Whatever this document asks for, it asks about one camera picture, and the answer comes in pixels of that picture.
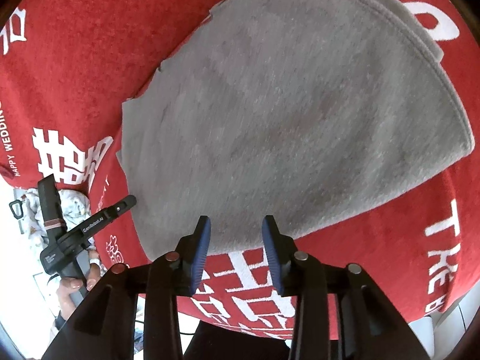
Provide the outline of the person's left hand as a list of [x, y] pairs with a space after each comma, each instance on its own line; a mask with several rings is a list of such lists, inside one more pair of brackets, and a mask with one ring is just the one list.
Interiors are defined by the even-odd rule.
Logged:
[[57, 289], [57, 297], [59, 303], [59, 315], [68, 320], [72, 313], [77, 308], [71, 298], [72, 294], [78, 293], [80, 289], [86, 288], [91, 290], [95, 284], [101, 279], [102, 264], [99, 259], [99, 254], [91, 250], [89, 254], [90, 268], [86, 276], [86, 283], [82, 280], [66, 277], [62, 278]]

